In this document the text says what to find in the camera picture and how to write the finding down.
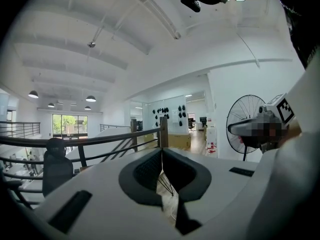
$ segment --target railing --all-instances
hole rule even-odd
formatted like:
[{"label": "railing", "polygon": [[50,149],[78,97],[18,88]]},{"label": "railing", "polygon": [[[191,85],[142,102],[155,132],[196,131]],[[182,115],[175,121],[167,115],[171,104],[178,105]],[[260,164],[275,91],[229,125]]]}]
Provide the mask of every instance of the railing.
[{"label": "railing", "polygon": [[111,124],[102,124],[102,123],[100,123],[100,132],[103,132],[105,129],[110,129],[110,128],[125,128],[125,127],[130,127],[130,126],[111,125]]},{"label": "railing", "polygon": [[[112,135],[112,136],[103,136],[103,137],[95,137],[95,138],[87,138],[87,139],[70,139],[70,140],[64,140],[65,145],[67,147],[78,147],[79,151],[79,158],[78,159],[70,159],[72,163],[81,162],[82,167],[87,166],[87,161],[94,160],[94,159],[100,159],[103,158],[101,162],[104,162],[108,157],[113,156],[111,158],[114,159],[117,154],[122,153],[120,157],[124,156],[128,150],[133,149],[135,152],[138,151],[138,147],[152,143],[157,142],[157,147],[161,148],[167,148],[169,146],[168,143],[168,122],[166,117],[160,118],[160,127],[156,129],[151,130],[145,130],[145,131],[137,131],[137,120],[133,119],[131,121],[131,133],[125,133],[125,134],[119,134],[119,135]],[[157,138],[149,140],[144,143],[137,144],[137,137],[139,136],[145,136],[149,134],[157,134]],[[10,145],[10,146],[18,146],[18,147],[31,147],[31,148],[45,148],[47,144],[47,139],[28,139],[28,138],[12,138],[8,136],[0,136],[0,144]],[[116,142],[116,141],[122,141],[120,144],[118,144],[111,152],[92,156],[92,157],[86,157],[84,152],[84,146],[90,146],[90,145],[97,145],[97,144],[103,144],[103,143],[110,143],[110,142]],[[44,161],[35,161],[35,160],[17,160],[17,159],[10,159],[5,157],[0,157],[0,161],[8,162],[8,163],[16,163],[16,164],[29,164],[29,165],[43,165]],[[19,180],[43,180],[42,176],[22,176],[22,175],[15,175],[15,174],[9,174],[4,172],[3,175],[8,178],[12,179],[19,179]],[[15,193],[33,193],[33,194],[39,194],[42,193],[41,189],[23,189],[23,188],[10,188]],[[23,196],[17,195],[19,200],[16,200],[19,203],[25,204],[29,203],[29,205],[26,205],[30,208],[30,205],[36,205],[37,202],[32,201],[26,201]]]},{"label": "railing", "polygon": [[0,136],[25,138],[40,133],[39,122],[0,121]]}]

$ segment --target black slot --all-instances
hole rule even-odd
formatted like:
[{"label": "black slot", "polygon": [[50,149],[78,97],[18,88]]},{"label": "black slot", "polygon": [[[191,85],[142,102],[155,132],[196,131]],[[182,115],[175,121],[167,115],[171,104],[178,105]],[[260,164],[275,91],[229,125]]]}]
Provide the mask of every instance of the black slot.
[{"label": "black slot", "polygon": [[252,177],[254,175],[255,171],[254,170],[247,170],[247,169],[242,169],[238,167],[233,167],[229,170],[229,172],[235,173],[235,174],[240,174],[248,177]]},{"label": "black slot", "polygon": [[88,191],[78,191],[56,213],[56,215],[49,221],[49,224],[62,233],[67,233],[91,197],[92,194]]}]

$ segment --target black camera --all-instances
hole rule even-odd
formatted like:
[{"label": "black camera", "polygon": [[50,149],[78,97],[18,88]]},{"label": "black camera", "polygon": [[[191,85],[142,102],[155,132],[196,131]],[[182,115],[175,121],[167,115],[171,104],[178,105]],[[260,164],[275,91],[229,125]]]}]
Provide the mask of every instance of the black camera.
[{"label": "black camera", "polygon": [[201,6],[198,0],[181,0],[181,3],[183,3],[185,6],[189,7],[196,13],[199,13],[201,11]]}]

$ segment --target tree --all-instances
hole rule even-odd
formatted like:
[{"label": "tree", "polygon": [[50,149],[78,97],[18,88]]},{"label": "tree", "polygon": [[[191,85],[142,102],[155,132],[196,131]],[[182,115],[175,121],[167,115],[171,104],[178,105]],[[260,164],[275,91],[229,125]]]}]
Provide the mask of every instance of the tree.
[{"label": "tree", "polygon": [[68,126],[72,126],[76,124],[76,119],[73,115],[63,115],[62,116],[62,124],[65,125],[67,133],[69,133]]},{"label": "tree", "polygon": [[82,124],[84,125],[85,132],[87,132],[87,131],[88,131],[88,130],[87,130],[87,124],[88,124],[88,117],[87,117],[87,116],[84,118]]},{"label": "tree", "polygon": [[53,115],[53,133],[61,134],[61,132],[65,129],[64,126],[61,126],[61,115],[54,114]]}]

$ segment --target electric fan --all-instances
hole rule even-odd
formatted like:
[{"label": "electric fan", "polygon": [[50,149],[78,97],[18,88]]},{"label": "electric fan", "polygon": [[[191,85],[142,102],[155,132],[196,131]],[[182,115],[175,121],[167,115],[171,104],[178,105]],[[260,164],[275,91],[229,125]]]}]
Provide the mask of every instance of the electric fan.
[{"label": "electric fan", "polygon": [[228,131],[228,125],[237,123],[244,119],[255,118],[258,115],[259,107],[265,102],[255,95],[245,95],[239,98],[231,107],[226,119],[226,137],[230,146],[240,154],[243,154],[243,161],[246,155],[256,150],[253,147],[246,147],[240,136],[233,135]]}]

